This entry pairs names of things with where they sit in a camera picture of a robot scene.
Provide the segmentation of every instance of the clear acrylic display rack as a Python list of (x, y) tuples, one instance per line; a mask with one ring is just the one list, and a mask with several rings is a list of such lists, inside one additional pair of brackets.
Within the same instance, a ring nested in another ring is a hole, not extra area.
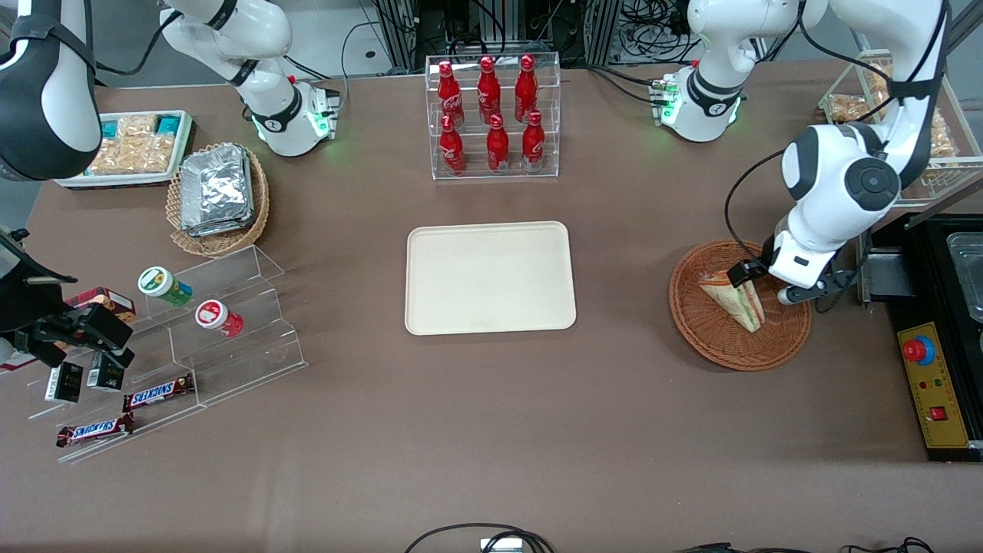
[[(51, 450), (59, 462), (77, 462), (133, 440), (147, 432), (233, 398), (275, 378), (306, 367), (297, 331), (283, 319), (280, 302), (269, 280), (283, 274), (256, 246), (212, 260), (175, 277), (194, 295), (182, 307), (171, 307), (146, 297), (147, 316), (132, 325), (127, 346), (136, 357), (124, 373), (121, 392), (83, 388), (78, 403), (44, 400), (47, 376), (28, 384), (29, 418), (51, 429)], [(203, 329), (194, 319), (195, 308), (218, 299), (242, 315), (245, 328), (234, 338)], [(92, 353), (69, 352), (67, 361), (82, 365), (88, 374)], [(152, 388), (192, 373), (195, 390), (141, 407), (135, 411), (132, 435), (115, 435), (64, 449), (54, 443), (63, 426), (100, 422), (122, 415), (123, 395)]]
[[(495, 73), (501, 84), (501, 113), (508, 133), (509, 160), (508, 172), (494, 174), (489, 170), (488, 147), (486, 139), (489, 126), (485, 124), (478, 110), (478, 78), (482, 70), (479, 62), (483, 54), (461, 54), (453, 56), (428, 56), (424, 79), (427, 86), (427, 114), (431, 143), (431, 171), (434, 180), (459, 180), (476, 178), (515, 179), (525, 177), (555, 177), (559, 174), (559, 54), (556, 52), (535, 52), (529, 55), (536, 58), (536, 80), (539, 95), (536, 106), (543, 112), (544, 143), (543, 168), (529, 173), (522, 168), (522, 132), (526, 124), (515, 119), (515, 81), (519, 76), (519, 60), (526, 54), (494, 55)], [(468, 168), (463, 175), (456, 176), (443, 162), (440, 150), (440, 97), (437, 87), (440, 73), (437, 64), (450, 60), (454, 67), (454, 78), (461, 87), (464, 104), (464, 128), (457, 129), (464, 142), (464, 156)]]

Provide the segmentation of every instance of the brown tablecloth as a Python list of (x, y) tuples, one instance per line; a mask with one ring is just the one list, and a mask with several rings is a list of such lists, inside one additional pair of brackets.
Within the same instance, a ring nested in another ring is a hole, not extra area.
[[(273, 198), (260, 246), (287, 271), (275, 283), (311, 366), (76, 465), (56, 464), (51, 428), (25, 415), (25, 383), (45, 369), (0, 377), (0, 551), (393, 552), (468, 521), (570, 553), (834, 551), (908, 534), (979, 551), (983, 470), (924, 460), (883, 306), (819, 318), (798, 357), (763, 374), (703, 360), (668, 313), (676, 261), (726, 236), (727, 188), (814, 121), (841, 69), (765, 64), (706, 145), (564, 72), (561, 176), (511, 184), (431, 181), (419, 78), (353, 81), (338, 140), (296, 159), (262, 146), (230, 87), (100, 92), (103, 111), (185, 109), (198, 147), (258, 153)], [(81, 279), (67, 293), (136, 297), (139, 270), (201, 261), (170, 242), (163, 205), (163, 189), (49, 184), (29, 247)], [(773, 164), (733, 217), (760, 240), (791, 205)], [(570, 231), (572, 329), (406, 332), (413, 228), (544, 219)], [(475, 551), (488, 534), (420, 551)]]

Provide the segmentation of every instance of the bottle cap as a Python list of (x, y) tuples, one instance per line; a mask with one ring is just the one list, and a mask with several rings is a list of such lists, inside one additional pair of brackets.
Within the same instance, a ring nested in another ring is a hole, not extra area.
[(229, 308), (220, 301), (209, 299), (198, 306), (195, 320), (206, 329), (217, 329), (229, 318)]
[(163, 267), (151, 267), (137, 280), (140, 291), (151, 297), (162, 296), (174, 285), (174, 276)]

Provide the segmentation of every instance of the small jar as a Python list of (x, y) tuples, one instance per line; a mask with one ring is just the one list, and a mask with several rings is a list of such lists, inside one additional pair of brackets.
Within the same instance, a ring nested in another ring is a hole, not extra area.
[(151, 267), (144, 271), (137, 286), (144, 294), (162, 299), (174, 307), (181, 307), (191, 301), (191, 287), (163, 267)]
[(229, 311), (224, 303), (214, 299), (209, 299), (198, 306), (195, 320), (204, 329), (218, 329), (226, 338), (238, 336), (245, 326), (241, 315)]

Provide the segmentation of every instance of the control panel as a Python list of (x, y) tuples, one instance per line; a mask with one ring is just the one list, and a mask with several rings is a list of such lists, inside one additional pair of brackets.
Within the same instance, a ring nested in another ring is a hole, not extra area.
[(897, 341), (925, 445), (939, 449), (968, 447), (966, 427), (955, 400), (949, 367), (939, 347), (935, 323), (901, 331), (897, 333)]

